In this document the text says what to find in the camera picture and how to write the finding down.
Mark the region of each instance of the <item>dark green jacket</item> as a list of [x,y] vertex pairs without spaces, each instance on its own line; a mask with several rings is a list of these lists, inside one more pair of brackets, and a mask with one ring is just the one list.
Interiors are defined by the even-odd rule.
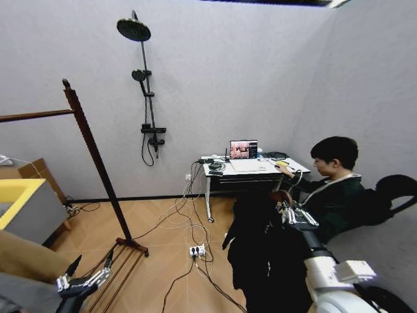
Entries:
[[[290,180],[291,184],[298,181],[299,176]],[[311,193],[325,185],[328,178],[321,181],[307,181],[302,178],[297,187]],[[324,190],[314,194],[303,208],[317,219],[320,226],[316,231],[317,236],[323,243],[327,243],[337,234],[347,231],[354,224],[354,216],[349,214],[349,206],[355,197],[364,190],[360,183],[361,177],[350,177],[338,183],[334,183]]]

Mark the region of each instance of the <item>white desk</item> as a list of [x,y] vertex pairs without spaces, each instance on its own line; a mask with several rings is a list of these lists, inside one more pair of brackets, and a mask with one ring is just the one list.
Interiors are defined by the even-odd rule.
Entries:
[[[211,156],[202,156],[201,158],[212,158]],[[215,158],[216,162],[223,162],[220,159]],[[311,171],[303,165],[295,162],[291,158],[286,158],[286,163],[289,163],[289,170],[294,172],[297,170],[301,170],[303,173],[310,173]],[[270,159],[263,159],[261,158],[259,163],[262,164],[263,167],[265,167],[265,170],[263,171],[235,171],[235,169],[232,167],[230,162],[225,163],[225,169],[223,171],[223,176],[214,176],[209,175],[209,165],[210,164],[204,164],[204,172],[207,178],[207,189],[205,192],[205,198],[206,198],[206,209],[207,209],[207,218],[210,223],[214,222],[214,219],[211,217],[211,209],[210,209],[210,184],[211,184],[211,178],[212,177],[219,177],[220,183],[245,183],[245,182],[263,182],[263,181],[276,181],[276,186],[274,190],[278,190],[281,186],[282,179],[284,177],[284,174],[282,174],[280,171],[278,171],[275,168],[275,162],[271,161]]]

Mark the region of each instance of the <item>wooden floor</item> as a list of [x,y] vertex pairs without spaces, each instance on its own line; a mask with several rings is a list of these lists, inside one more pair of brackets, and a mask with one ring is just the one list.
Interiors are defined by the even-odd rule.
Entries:
[[[121,201],[121,207],[126,217],[132,236],[142,235],[157,223],[158,217],[174,204],[174,199],[169,200],[144,200],[144,201]],[[214,262],[210,276],[226,293],[245,307],[245,298],[241,290],[234,290],[232,284],[232,268],[227,261],[227,250],[222,250],[222,242],[225,232],[232,222],[232,198],[211,198],[212,216],[215,223],[207,222],[205,201],[203,198],[195,201],[197,212],[209,231],[210,246],[214,254]],[[184,207],[181,212],[190,215],[192,202]],[[110,306],[108,312],[161,312],[164,296],[172,281],[185,274],[191,267],[192,259],[188,254],[188,244],[193,245],[191,229],[185,233],[184,229],[164,229],[173,227],[174,223],[185,220],[183,216],[175,213],[170,218],[171,222],[165,221],[161,227],[156,228],[148,235],[137,241],[149,248],[149,257],[142,256],[128,280],[120,290],[118,296]],[[198,219],[192,216],[193,223]],[[120,226],[109,203],[102,203],[101,208],[93,212],[81,212],[70,219],[71,231],[63,232],[52,246],[52,249],[73,261],[79,254],[83,255],[76,272],[80,276],[91,269],[102,256],[113,246],[116,237],[123,237]],[[194,228],[196,241],[204,239],[204,231]],[[121,251],[117,247],[115,256]],[[129,255],[129,248],[121,252],[120,257],[113,266],[113,276],[120,268],[120,264]],[[103,312],[111,295],[115,292],[124,274],[137,259],[138,253],[133,254],[115,276],[114,282],[109,285],[103,298],[91,312]],[[199,266],[204,268],[204,262],[197,259]],[[207,278],[201,277],[194,265],[191,273],[177,281],[173,286],[165,307],[165,312],[241,312],[234,304],[220,295]],[[93,296],[89,298],[86,312],[92,307],[104,284]]]

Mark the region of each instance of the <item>power adapter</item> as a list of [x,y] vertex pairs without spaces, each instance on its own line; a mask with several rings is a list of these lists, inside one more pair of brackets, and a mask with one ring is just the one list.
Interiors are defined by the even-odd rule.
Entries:
[[214,163],[214,160],[212,158],[200,158],[198,160],[198,163],[200,163],[200,164],[212,164],[212,163]]

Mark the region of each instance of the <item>black hair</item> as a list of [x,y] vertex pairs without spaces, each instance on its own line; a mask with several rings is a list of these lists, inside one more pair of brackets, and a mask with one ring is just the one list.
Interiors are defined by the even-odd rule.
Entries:
[[345,169],[352,170],[358,158],[358,144],[348,137],[329,137],[315,145],[310,154],[312,158],[320,158],[326,163],[338,159]]

